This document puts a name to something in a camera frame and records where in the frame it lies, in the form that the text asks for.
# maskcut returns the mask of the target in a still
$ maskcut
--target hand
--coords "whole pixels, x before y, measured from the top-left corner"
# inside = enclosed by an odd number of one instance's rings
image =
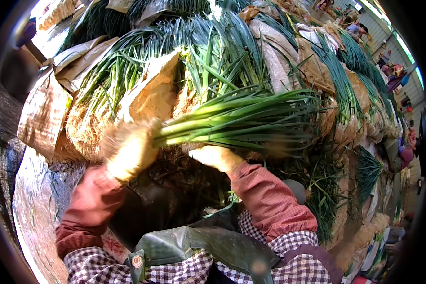
[[[189,151],[188,155],[197,161],[217,168],[220,172],[228,173],[238,167],[243,159],[231,150],[219,146],[204,146],[200,149]]]
[[[153,136],[161,128],[161,121],[122,123],[106,132],[101,151],[107,160],[108,171],[118,180],[128,182],[148,168],[156,159]]]

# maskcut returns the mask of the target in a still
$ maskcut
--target green apron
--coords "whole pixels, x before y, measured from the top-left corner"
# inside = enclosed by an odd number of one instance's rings
[[[144,279],[144,266],[182,262],[194,255],[194,249],[205,249],[227,267],[250,275],[256,284],[273,283],[270,270],[279,258],[270,247],[233,230],[191,225],[142,236],[128,255],[133,284]]]

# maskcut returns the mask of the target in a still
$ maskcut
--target vendor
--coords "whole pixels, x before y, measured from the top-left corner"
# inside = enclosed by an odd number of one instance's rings
[[[379,64],[380,69],[383,65],[386,65],[388,63],[388,60],[390,60],[391,57],[391,50],[388,49],[384,54],[379,54],[379,61],[377,64]]]
[[[415,145],[412,142],[404,145],[401,138],[387,138],[379,146],[377,148],[379,154],[382,159],[387,159],[389,170],[392,173],[399,173],[413,160]]]
[[[127,123],[105,137],[102,147],[112,147],[105,151],[107,162],[87,168],[56,230],[68,283],[341,282],[342,270],[318,246],[317,221],[308,207],[260,164],[218,146],[189,156],[227,173],[247,208],[238,218],[225,210],[189,226],[148,232],[125,264],[106,253],[101,234],[124,203],[124,187],[155,161],[152,133],[160,127],[159,120]]]
[[[346,31],[354,40],[361,38],[361,35],[368,34],[368,28],[363,24],[350,25],[346,28]]]

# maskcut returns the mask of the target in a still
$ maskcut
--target red sleeve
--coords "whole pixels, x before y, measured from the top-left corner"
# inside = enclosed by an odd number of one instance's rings
[[[228,173],[232,190],[253,217],[253,224],[267,236],[267,242],[295,231],[317,231],[316,217],[299,205],[287,185],[260,164],[241,163]]]
[[[123,187],[106,166],[89,167],[55,230],[58,256],[63,259],[77,249],[102,247],[101,235],[123,201]]]
[[[410,149],[403,149],[401,152],[401,169],[407,167],[409,163],[413,160],[413,152]]]

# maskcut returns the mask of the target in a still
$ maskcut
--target plaid shirt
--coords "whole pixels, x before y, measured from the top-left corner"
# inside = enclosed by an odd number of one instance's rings
[[[243,234],[268,245],[281,258],[302,244],[318,246],[317,235],[311,231],[291,232],[267,243],[266,236],[252,224],[251,215],[247,210],[239,215],[238,221]],[[286,261],[285,266],[271,271],[275,284],[331,283],[328,270],[312,254],[297,254]],[[64,263],[68,269],[68,283],[131,284],[129,266],[119,264],[100,247],[87,247],[70,252],[65,256]],[[192,257],[183,262],[146,267],[145,279],[155,283],[205,283],[212,265],[216,265],[235,283],[252,283],[249,275],[228,268],[204,249],[196,250]]]

